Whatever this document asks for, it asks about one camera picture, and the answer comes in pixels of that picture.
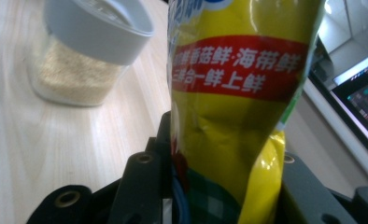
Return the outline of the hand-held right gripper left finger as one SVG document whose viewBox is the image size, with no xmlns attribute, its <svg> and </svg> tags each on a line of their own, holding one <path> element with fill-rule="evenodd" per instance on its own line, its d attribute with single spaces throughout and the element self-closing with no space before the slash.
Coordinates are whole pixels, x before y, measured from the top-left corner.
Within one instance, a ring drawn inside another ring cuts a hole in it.
<svg viewBox="0 0 368 224">
<path fill-rule="evenodd" d="M 128 159 L 108 224 L 173 224 L 170 118 L 165 112 L 146 149 Z"/>
</svg>

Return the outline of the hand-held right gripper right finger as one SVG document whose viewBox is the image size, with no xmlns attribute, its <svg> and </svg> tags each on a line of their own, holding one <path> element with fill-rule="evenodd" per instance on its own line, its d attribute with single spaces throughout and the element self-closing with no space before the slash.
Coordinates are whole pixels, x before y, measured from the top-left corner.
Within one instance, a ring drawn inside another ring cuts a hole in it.
<svg viewBox="0 0 368 224">
<path fill-rule="evenodd" d="M 312 171 L 286 152 L 275 224 L 357 224 Z"/>
</svg>

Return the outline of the yellow seasoning pouch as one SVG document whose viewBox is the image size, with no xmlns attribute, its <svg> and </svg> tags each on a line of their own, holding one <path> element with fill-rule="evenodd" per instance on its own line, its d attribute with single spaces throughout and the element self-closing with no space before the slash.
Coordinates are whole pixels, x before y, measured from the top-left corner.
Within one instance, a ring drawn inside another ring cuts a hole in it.
<svg viewBox="0 0 368 224">
<path fill-rule="evenodd" d="M 179 224 L 273 224 L 325 0 L 169 0 Z"/>
</svg>

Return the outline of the clear jar with white lid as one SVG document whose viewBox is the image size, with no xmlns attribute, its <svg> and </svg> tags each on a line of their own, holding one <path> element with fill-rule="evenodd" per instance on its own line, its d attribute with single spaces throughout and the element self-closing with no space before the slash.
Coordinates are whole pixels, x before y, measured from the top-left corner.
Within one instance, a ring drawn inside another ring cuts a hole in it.
<svg viewBox="0 0 368 224">
<path fill-rule="evenodd" d="M 154 33 L 140 0 L 45 0 L 29 51 L 29 80 L 41 98 L 103 103 Z"/>
</svg>

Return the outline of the black computer monitor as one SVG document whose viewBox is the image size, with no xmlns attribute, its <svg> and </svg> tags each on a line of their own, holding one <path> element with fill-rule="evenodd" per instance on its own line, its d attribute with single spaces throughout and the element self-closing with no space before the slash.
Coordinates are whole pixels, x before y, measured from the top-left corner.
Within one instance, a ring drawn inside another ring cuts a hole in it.
<svg viewBox="0 0 368 224">
<path fill-rule="evenodd" d="M 333 79 L 328 87 L 328 72 L 316 65 L 311 69 L 310 81 L 327 101 L 328 106 L 343 122 L 338 132 L 346 140 L 358 140 L 361 150 L 368 153 L 368 65 L 349 69 Z M 328 119 L 336 121 L 330 115 Z"/>
</svg>

